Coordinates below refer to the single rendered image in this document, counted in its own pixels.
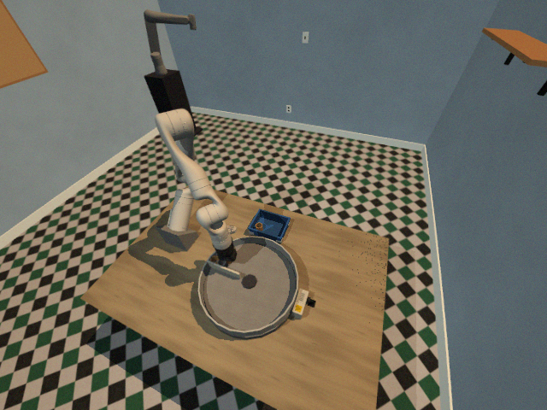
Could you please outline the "blue tray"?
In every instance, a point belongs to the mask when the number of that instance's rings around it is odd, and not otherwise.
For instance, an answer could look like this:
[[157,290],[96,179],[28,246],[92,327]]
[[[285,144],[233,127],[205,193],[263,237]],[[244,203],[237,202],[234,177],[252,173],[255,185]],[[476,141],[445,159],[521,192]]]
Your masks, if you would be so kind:
[[[291,223],[290,219],[290,217],[286,217],[284,215],[259,209],[255,218],[248,227],[249,234],[256,235],[258,237],[265,237],[281,244],[285,232]],[[256,223],[262,223],[263,231],[256,229]]]

